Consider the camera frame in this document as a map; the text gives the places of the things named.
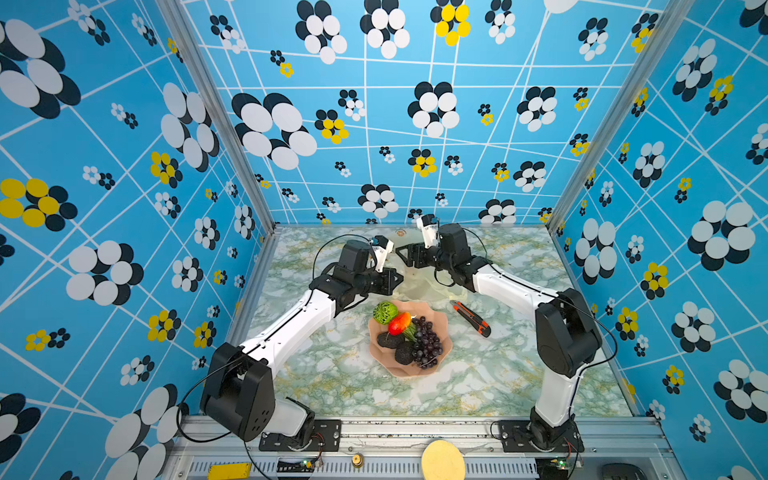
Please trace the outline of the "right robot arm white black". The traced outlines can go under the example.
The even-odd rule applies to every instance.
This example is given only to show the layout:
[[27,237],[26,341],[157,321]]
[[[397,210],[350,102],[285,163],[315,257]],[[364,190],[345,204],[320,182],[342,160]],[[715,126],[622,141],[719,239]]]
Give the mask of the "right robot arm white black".
[[453,283],[491,297],[526,316],[535,327],[536,349],[545,365],[542,389],[530,413],[530,442],[541,451],[560,445],[575,429],[573,403],[584,371],[602,349],[596,320],[573,288],[546,289],[496,267],[468,251],[446,252],[422,243],[395,249],[408,267],[446,271]]

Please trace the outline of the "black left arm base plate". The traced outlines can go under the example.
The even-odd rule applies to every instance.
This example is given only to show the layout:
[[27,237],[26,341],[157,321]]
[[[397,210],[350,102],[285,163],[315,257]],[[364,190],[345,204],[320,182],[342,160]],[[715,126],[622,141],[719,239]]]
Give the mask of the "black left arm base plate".
[[295,436],[264,433],[258,448],[262,452],[337,452],[341,432],[340,419],[315,419],[302,426]]

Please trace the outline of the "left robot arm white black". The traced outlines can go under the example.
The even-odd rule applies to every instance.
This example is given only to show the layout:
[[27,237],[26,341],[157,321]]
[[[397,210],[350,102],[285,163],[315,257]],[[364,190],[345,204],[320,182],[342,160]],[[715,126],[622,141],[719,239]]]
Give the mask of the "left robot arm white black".
[[266,330],[240,345],[216,349],[205,379],[200,408],[245,442],[277,434],[297,447],[310,442],[315,413],[296,400],[279,400],[274,377],[316,330],[370,294],[390,296],[404,277],[394,268],[344,272],[336,268]]

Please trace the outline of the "yellow box on rail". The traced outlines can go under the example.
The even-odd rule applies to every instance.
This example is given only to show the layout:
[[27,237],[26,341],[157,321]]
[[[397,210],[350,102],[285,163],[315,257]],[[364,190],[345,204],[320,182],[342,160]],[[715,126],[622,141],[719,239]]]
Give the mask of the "yellow box on rail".
[[208,480],[246,480],[250,478],[251,463],[230,463],[212,465],[208,471]]

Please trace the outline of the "dark purple grape bunch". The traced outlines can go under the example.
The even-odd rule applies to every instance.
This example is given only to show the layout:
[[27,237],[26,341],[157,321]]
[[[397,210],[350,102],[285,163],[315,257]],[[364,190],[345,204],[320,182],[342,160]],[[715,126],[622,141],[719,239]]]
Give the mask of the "dark purple grape bunch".
[[423,370],[431,369],[438,363],[443,353],[442,342],[434,330],[433,323],[425,317],[414,317],[412,323],[417,327],[417,340],[414,343],[414,362]]

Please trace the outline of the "aluminium front rail frame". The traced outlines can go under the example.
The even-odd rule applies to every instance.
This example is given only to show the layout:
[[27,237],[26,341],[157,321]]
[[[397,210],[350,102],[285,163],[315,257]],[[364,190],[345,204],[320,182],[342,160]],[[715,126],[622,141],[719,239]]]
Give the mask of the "aluminium front rail frame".
[[[609,464],[638,467],[647,479],[681,479],[682,467],[659,421],[646,417],[577,421],[584,452],[575,455],[506,453],[492,428],[494,417],[340,417],[337,452],[262,452],[260,438],[245,443],[225,436],[207,417],[192,417],[170,453],[164,479],[205,479],[212,465],[251,463],[253,479],[420,479],[421,457],[435,440],[463,454],[469,479],[602,479]],[[364,465],[355,468],[352,457]]]

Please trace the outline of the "red black utility knife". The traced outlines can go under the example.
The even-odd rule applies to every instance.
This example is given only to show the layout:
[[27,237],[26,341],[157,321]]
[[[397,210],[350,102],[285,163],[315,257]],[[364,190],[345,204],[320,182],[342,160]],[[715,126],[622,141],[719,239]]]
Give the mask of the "red black utility knife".
[[464,318],[481,336],[488,338],[491,335],[491,327],[473,310],[457,300],[450,301],[453,309]]

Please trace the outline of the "pink scalloped fruit plate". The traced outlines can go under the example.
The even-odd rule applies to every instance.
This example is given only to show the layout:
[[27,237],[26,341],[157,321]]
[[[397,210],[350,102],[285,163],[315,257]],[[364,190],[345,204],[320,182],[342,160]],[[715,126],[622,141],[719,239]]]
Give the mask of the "pink scalloped fruit plate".
[[453,348],[447,316],[424,302],[384,301],[368,327],[371,355],[395,377],[430,375]]

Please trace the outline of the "translucent yellowish plastic bag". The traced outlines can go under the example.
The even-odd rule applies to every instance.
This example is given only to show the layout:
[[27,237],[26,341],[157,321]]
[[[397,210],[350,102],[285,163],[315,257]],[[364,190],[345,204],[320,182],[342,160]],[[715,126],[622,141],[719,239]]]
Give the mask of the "translucent yellowish plastic bag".
[[399,300],[420,301],[444,307],[450,300],[466,300],[469,297],[470,292],[465,288],[458,285],[449,287],[452,278],[445,270],[435,272],[433,267],[407,267],[395,252],[388,256],[387,264],[395,267],[404,276],[404,282],[394,293]]

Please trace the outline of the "green kiwi fruit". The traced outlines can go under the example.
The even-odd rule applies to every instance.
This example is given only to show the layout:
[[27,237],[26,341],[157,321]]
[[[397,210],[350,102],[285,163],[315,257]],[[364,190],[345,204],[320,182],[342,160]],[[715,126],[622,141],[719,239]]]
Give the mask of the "green kiwi fruit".
[[398,307],[389,301],[380,302],[373,311],[373,319],[380,325],[388,325],[398,315]]

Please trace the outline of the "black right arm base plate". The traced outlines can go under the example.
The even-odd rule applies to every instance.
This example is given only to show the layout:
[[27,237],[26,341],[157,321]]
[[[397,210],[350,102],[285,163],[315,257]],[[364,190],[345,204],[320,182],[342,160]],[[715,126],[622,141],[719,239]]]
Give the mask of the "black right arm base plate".
[[546,422],[500,420],[492,432],[506,453],[575,455],[585,450],[573,419],[558,427],[551,427]]

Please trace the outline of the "dark avocado fruit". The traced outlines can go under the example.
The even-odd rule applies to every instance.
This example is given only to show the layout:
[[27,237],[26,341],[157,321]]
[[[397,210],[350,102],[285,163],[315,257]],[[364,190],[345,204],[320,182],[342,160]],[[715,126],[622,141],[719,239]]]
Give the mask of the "dark avocado fruit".
[[377,336],[377,344],[382,348],[397,349],[405,342],[405,337],[402,334],[392,335],[388,332],[382,332]]
[[397,349],[395,349],[394,358],[400,365],[407,366],[412,364],[415,359],[414,343],[406,341],[405,343],[401,344]]

